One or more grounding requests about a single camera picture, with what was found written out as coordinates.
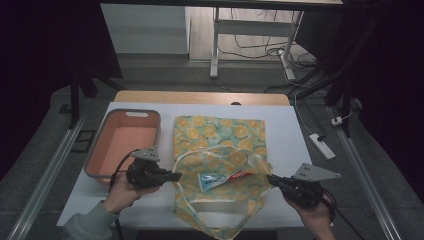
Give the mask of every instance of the human hand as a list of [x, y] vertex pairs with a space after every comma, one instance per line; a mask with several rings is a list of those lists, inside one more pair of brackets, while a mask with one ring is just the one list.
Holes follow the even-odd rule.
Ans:
[[126, 174], [118, 174], [112, 189], [106, 200], [103, 201], [103, 207], [110, 213], [118, 214], [123, 209], [130, 207], [142, 195], [153, 193], [159, 190], [159, 187], [136, 189], [128, 183]]
[[[323, 197], [330, 202], [330, 199], [326, 195], [323, 195]], [[336, 239], [330, 227], [330, 210], [322, 202], [314, 208], [303, 209], [293, 201], [287, 198], [284, 199], [296, 210], [305, 227], [312, 232], [317, 240]]]

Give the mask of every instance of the table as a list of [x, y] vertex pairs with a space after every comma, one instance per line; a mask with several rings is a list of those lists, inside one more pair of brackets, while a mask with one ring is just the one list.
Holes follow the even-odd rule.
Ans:
[[[241, 106], [231, 106], [234, 102]], [[303, 162], [311, 163], [296, 114], [288, 106], [285, 95], [121, 91], [115, 102], [109, 105], [108, 111], [117, 108], [152, 109], [159, 112], [161, 136], [158, 149], [161, 168], [173, 168], [172, 133], [175, 116], [197, 114], [265, 120], [268, 161], [277, 175], [291, 176]], [[58, 226], [63, 226], [77, 212], [91, 210], [107, 196], [107, 189], [108, 186], [100, 185], [81, 171]], [[157, 193], [143, 196], [141, 201], [124, 210], [120, 217], [121, 225], [136, 229], [191, 229], [174, 215], [174, 198], [172, 184], [164, 184]], [[283, 201], [278, 188], [265, 195], [264, 203], [265, 207], [249, 220], [246, 229], [303, 226], [294, 209]]]

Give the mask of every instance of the brown basket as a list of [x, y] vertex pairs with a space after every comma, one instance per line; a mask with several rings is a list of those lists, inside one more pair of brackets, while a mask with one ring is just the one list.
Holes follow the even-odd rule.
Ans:
[[[84, 171], [100, 183], [108, 183], [122, 159], [135, 149], [157, 145], [160, 115], [154, 110], [115, 109], [103, 120], [90, 149]], [[121, 170], [134, 161], [129, 157]]]

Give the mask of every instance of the gray sleeve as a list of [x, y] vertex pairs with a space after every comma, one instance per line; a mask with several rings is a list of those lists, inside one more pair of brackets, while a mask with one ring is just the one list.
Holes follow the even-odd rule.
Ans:
[[110, 225], [119, 215], [109, 213], [99, 202], [88, 214], [75, 214], [64, 226], [65, 239], [111, 239]]

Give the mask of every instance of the power strip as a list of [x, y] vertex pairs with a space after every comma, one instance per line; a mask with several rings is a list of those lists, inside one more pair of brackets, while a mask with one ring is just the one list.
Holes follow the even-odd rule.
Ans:
[[312, 143], [314, 143], [314, 145], [318, 148], [318, 150], [322, 153], [322, 155], [324, 155], [327, 160], [334, 158], [336, 155], [333, 153], [333, 151], [331, 151], [331, 149], [327, 146], [327, 144], [325, 144], [324, 141], [318, 141], [318, 137], [318, 134], [315, 133], [310, 135], [309, 139], [311, 139]]

